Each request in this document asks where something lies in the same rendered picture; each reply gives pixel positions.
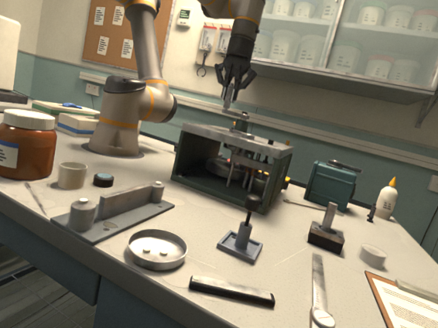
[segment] electrical outlet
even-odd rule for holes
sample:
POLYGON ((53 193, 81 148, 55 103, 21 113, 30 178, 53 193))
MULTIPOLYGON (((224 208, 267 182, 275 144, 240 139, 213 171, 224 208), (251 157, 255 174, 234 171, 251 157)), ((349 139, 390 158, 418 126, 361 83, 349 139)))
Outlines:
POLYGON ((435 193, 438 193, 438 176, 432 176, 427 189, 435 193))
POLYGON ((87 87, 85 88, 85 93, 86 94, 91 94, 92 96, 98 96, 99 97, 100 89, 101 89, 101 87, 99 87, 97 85, 87 83, 87 87))

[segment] shelf bracket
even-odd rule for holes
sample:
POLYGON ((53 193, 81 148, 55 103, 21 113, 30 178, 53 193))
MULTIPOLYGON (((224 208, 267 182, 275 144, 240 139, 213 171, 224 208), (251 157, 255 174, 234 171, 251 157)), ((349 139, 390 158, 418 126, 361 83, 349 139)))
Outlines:
POLYGON ((418 120, 416 122, 416 128, 421 128, 421 124, 423 123, 424 119, 430 113, 430 111, 432 111, 432 108, 435 107, 436 103, 438 102, 438 96, 437 96, 433 101, 433 103, 429 106, 431 99, 432 98, 425 99, 425 101, 423 102, 423 106, 421 107, 418 120))

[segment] workbench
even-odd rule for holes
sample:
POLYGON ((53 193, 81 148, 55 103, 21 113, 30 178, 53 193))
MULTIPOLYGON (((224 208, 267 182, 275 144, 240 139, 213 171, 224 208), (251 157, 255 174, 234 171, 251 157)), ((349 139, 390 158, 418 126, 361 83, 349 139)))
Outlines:
POLYGON ((343 231, 346 240, 341 254, 335 255, 306 242, 312 221, 322 222, 324 212, 285 202, 313 205, 303 199, 304 188, 290 185, 266 215, 252 214, 251 238, 262 242, 263 249, 251 265, 216 248, 229 230, 238 230, 246 210, 172 181, 172 145, 140 135, 144 157, 120 159, 84 150, 86 138, 57 134, 52 174, 30 183, 48 216, 23 181, 0 178, 0 243, 86 302, 97 303, 97 328, 309 326, 312 253, 323 256, 328 309, 338 328, 385 327, 365 270, 438 293, 438 264, 393 218, 375 217, 372 224, 366 220, 369 210, 349 204, 344 215, 334 218, 333 228, 343 231), (79 190, 62 190, 56 184, 59 163, 70 160, 88 165, 79 190), (114 186, 93 186, 95 173, 112 174, 114 186), (156 180, 165 185, 163 199, 175 208, 96 246, 50 222, 50 217, 69 212, 70 204, 81 197, 98 203, 100 195, 156 180), (145 229, 168 230, 184 239, 188 246, 184 264, 167 272, 135 265, 126 249, 128 239, 145 229), (383 270, 359 259, 362 244, 372 244, 388 255, 383 270), (191 275, 268 290, 275 296, 275 308, 189 290, 191 275))

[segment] brown jar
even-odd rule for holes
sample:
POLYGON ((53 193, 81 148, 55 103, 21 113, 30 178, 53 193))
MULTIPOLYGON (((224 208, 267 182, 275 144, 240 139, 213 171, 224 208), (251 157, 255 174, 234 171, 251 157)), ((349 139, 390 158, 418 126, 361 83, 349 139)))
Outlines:
POLYGON ((56 148, 55 118, 6 109, 0 124, 0 176, 38 180, 50 175, 56 148))

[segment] orange stripe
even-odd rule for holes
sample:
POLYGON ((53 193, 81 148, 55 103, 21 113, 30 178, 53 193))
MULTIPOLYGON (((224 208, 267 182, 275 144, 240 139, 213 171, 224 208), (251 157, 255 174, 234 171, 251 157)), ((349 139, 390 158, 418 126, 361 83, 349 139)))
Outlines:
POLYGON ((146 120, 152 114, 153 111, 153 103, 154 103, 153 93, 150 87, 146 87, 146 89, 148 89, 149 94, 151 95, 151 106, 149 107, 148 114, 146 114, 146 116, 142 118, 142 121, 146 120))
POLYGON ((149 5, 156 11, 155 5, 147 0, 133 0, 125 5, 125 9, 128 9, 132 5, 149 5))
POLYGON ((146 80, 145 82, 146 84, 165 84, 167 87, 169 86, 164 80, 146 80))
POLYGON ((113 120, 110 120, 109 118, 103 118, 103 117, 99 117, 99 121, 104 122, 104 123, 109 124, 109 125, 119 126, 121 128, 135 128, 135 129, 137 129, 137 127, 138 127, 137 124, 113 121, 113 120))
POLYGON ((230 13, 230 17, 234 18, 233 13, 231 12, 231 0, 228 0, 228 12, 230 13))
POLYGON ((235 19, 246 19, 250 22, 254 22, 255 24, 257 24, 257 26, 260 25, 259 22, 257 22, 255 19, 252 19, 251 17, 246 17, 246 16, 237 16, 235 19))

